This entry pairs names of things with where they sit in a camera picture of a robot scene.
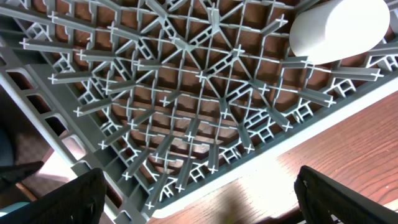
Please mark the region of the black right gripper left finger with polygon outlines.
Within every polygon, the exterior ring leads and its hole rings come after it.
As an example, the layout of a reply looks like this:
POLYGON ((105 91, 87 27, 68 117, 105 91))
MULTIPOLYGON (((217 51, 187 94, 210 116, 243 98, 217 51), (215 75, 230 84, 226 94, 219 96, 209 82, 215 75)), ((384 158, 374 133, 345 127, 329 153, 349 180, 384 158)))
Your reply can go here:
POLYGON ((107 183, 99 168, 1 217, 1 224, 97 224, 104 211, 107 183))

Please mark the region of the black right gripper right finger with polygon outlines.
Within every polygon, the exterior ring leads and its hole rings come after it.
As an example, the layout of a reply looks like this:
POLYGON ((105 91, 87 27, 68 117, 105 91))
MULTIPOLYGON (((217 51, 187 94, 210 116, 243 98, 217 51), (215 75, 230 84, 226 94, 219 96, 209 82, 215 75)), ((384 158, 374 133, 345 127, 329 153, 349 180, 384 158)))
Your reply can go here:
POLYGON ((302 166, 294 183, 307 223, 397 224, 397 212, 351 190, 321 172, 302 166))

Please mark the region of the pale green cup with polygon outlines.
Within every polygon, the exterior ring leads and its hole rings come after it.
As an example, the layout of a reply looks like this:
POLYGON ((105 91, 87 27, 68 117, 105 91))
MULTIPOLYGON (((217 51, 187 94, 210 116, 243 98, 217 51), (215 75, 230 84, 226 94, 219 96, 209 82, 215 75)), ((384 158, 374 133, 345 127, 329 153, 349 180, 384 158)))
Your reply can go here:
POLYGON ((299 14, 289 44, 297 57, 320 65, 367 52, 386 34, 390 10, 383 0, 334 0, 299 14))

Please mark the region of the pink cup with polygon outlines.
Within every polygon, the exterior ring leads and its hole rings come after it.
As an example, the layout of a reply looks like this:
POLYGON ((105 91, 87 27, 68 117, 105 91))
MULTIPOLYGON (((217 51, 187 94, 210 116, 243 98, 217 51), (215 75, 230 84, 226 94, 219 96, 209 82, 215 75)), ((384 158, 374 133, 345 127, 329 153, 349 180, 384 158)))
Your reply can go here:
MULTIPOLYGON (((62 142, 66 145, 67 149, 70 150, 75 159, 81 159, 86 155, 86 151, 73 138, 63 139, 62 142)), ((39 177, 64 183, 77 178, 77 175, 72 171, 70 165, 68 165, 52 148, 47 151, 43 158, 43 162, 43 166, 36 173, 39 177)))

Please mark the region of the light blue bowl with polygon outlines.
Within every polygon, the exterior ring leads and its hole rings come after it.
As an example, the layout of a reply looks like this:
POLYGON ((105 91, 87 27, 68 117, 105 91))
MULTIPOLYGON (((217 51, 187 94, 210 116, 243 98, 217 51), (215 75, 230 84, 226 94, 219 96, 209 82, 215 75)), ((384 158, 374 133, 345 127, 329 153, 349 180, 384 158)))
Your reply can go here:
POLYGON ((5 215, 7 215, 8 213, 11 213, 11 212, 13 212, 15 210, 18 210, 21 207, 24 207, 24 206, 26 206, 28 204, 29 204, 29 202, 17 202, 17 203, 14 203, 12 205, 9 205, 9 206, 7 206, 5 208, 2 208, 2 209, 0 209, 0 217, 3 217, 5 215))

